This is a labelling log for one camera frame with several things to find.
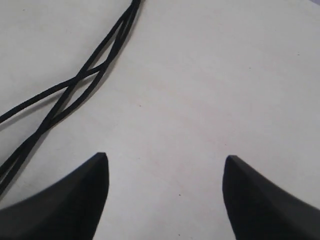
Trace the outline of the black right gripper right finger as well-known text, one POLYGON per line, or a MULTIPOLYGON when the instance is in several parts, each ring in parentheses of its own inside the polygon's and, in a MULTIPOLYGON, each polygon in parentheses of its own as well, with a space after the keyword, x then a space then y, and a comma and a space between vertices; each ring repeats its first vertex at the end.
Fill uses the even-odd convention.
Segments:
POLYGON ((222 194, 237 240, 318 240, 320 211, 236 155, 225 160, 222 194))

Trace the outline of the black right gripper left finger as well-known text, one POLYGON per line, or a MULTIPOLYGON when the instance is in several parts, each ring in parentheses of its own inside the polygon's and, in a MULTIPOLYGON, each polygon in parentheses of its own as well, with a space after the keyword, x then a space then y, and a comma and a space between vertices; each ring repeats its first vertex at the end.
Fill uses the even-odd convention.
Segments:
POLYGON ((109 191, 109 162, 98 152, 41 192, 0 211, 2 240, 91 240, 109 191))

